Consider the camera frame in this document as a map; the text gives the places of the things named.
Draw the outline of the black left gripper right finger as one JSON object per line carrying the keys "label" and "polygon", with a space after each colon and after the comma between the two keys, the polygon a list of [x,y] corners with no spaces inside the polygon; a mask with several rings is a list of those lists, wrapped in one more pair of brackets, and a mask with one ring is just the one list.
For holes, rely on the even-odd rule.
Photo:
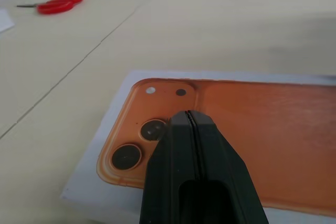
{"label": "black left gripper right finger", "polygon": [[268,223],[242,158],[209,116],[187,115],[200,171],[197,223]]}

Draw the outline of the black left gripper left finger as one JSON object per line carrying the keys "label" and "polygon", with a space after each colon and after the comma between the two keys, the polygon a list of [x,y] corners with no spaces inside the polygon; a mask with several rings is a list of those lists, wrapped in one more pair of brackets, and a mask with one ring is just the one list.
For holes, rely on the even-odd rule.
{"label": "black left gripper left finger", "polygon": [[197,151],[191,115],[172,116],[146,168],[140,223],[196,223]]}

